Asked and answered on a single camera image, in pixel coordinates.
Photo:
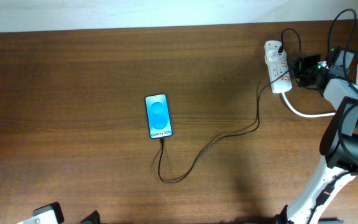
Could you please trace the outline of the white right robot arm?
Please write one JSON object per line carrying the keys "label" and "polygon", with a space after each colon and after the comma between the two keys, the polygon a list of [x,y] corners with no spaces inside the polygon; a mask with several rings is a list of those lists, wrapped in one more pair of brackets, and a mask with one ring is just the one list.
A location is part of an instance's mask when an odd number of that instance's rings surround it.
{"label": "white right robot arm", "polygon": [[339,191],[358,176],[358,83],[347,79],[353,50],[337,48],[331,68],[314,82],[336,110],[321,138],[318,167],[302,193],[275,215],[274,223],[321,223]]}

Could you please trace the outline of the blue smartphone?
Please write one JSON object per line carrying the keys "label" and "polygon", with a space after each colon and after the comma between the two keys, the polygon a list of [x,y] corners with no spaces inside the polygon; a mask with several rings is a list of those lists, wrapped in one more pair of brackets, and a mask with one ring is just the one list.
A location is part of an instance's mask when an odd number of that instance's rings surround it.
{"label": "blue smartphone", "polygon": [[173,135],[172,123],[166,94],[145,97],[145,107],[151,139]]}

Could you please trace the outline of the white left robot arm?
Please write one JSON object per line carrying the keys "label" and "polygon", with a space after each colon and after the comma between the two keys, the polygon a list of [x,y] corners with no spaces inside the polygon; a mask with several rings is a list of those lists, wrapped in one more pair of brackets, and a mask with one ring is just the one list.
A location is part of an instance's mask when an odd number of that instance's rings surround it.
{"label": "white left robot arm", "polygon": [[[62,224],[65,222],[59,202],[53,202],[33,211],[32,217],[18,222],[18,224]],[[97,210],[80,221],[80,224],[102,224]]]}

